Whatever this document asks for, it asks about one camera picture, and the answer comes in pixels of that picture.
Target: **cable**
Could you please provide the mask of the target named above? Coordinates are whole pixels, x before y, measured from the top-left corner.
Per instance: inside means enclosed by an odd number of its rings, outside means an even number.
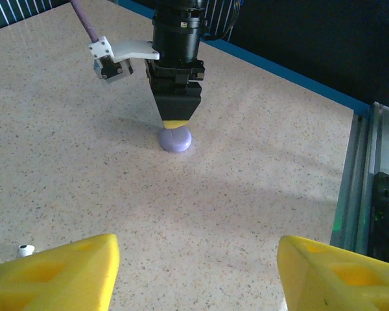
[[[229,23],[229,26],[227,27],[227,29],[223,30],[220,34],[203,36],[202,39],[205,41],[211,41],[211,40],[214,41],[214,40],[219,40],[219,39],[224,38],[228,34],[228,32],[233,28],[233,26],[235,25],[240,11],[241,11],[241,0],[234,0],[233,1],[232,18],[231,18],[231,22]]]
[[[98,42],[99,39],[97,36],[97,32],[95,31],[95,28],[93,28],[91,23],[88,21],[84,9],[80,6],[79,0],[69,0],[69,2],[71,3],[73,10],[77,14],[82,26],[84,26],[89,38],[91,38],[92,43]]]

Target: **metal frame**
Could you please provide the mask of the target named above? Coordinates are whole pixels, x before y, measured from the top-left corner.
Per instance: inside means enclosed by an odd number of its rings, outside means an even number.
[[[373,177],[389,174],[389,108],[375,103],[367,116],[353,116],[330,244],[368,252]]]

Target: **table surface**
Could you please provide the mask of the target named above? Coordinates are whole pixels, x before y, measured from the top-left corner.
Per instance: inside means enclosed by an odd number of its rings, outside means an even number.
[[[82,2],[100,36],[150,40],[150,20]],[[69,5],[0,30],[0,263],[115,233],[112,310],[283,310],[282,235],[328,242],[352,112],[201,44],[203,101],[183,154],[142,61],[108,86]]]

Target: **blue edge trim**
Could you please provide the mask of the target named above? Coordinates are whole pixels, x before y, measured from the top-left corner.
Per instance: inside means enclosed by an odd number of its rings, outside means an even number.
[[[118,0],[118,5],[149,19],[151,19],[154,15],[154,11],[152,9],[135,3],[132,0]],[[320,94],[321,96],[334,100],[335,102],[352,109],[356,115],[366,116],[369,110],[370,106],[365,102],[336,91],[335,89],[325,86],[290,69],[284,68],[274,62],[266,60],[261,56],[237,47],[232,43],[226,42],[224,40],[206,41],[205,43],[228,54],[234,55],[235,57],[238,57],[245,62],[251,63],[252,65],[269,71],[274,75],[280,76],[285,80],[291,81],[292,83],[298,84],[299,86]]]

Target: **yellow foam block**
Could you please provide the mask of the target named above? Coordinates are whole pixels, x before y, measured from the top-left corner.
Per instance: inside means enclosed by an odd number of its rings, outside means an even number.
[[[277,264],[289,311],[389,311],[389,264],[283,236]]]
[[[179,128],[180,126],[186,125],[189,121],[163,121],[163,125],[168,130]]]
[[[0,311],[107,311],[118,268],[115,235],[0,264]]]

